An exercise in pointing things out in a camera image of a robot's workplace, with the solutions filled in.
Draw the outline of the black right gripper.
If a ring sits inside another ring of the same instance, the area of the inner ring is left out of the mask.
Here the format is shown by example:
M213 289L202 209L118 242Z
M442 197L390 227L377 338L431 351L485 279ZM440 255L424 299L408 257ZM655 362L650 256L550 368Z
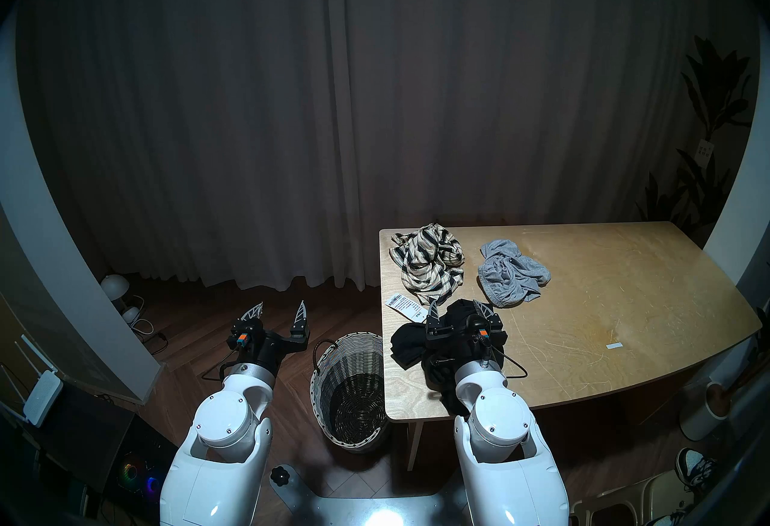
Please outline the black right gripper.
M484 360L504 366L503 349L507 333L500 316L489 303L474 301L477 314L458 324L445 325L438 313L438 300L431 300L426 317L424 372L448 369L456 372L463 365Z

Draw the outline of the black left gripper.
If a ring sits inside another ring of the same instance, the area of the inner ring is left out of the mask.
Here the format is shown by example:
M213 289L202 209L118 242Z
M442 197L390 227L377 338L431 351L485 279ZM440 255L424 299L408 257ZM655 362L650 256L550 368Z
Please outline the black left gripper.
M234 361L227 362L227 368L255 364L276 377L287 355L304 352L308 347L310 328L305 300L300 302L289 337L266 330L261 322L262 313L263 302L260 302L246 311L231 328L227 344L238 355Z

